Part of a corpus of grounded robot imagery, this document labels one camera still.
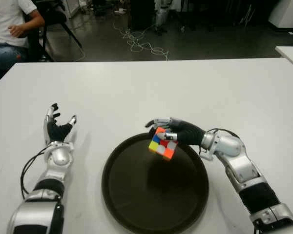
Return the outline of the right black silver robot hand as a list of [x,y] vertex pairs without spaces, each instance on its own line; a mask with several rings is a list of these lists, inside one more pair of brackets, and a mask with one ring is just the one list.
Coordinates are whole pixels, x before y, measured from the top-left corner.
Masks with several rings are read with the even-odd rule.
[[205,130],[194,124],[173,117],[154,118],[145,127],[151,127],[154,131],[158,127],[168,129],[167,132],[157,133],[158,138],[161,140],[177,141],[186,145],[201,146],[206,133]]

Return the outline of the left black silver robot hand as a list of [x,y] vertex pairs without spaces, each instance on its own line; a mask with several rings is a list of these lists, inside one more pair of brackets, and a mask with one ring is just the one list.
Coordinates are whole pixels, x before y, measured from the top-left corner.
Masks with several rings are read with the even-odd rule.
[[77,116],[73,115],[68,123],[64,125],[58,125],[56,118],[59,117],[60,113],[55,113],[59,109],[58,104],[52,104],[44,118],[43,131],[44,131],[44,142],[46,145],[52,142],[64,142],[65,138],[70,133],[71,129],[77,122]]

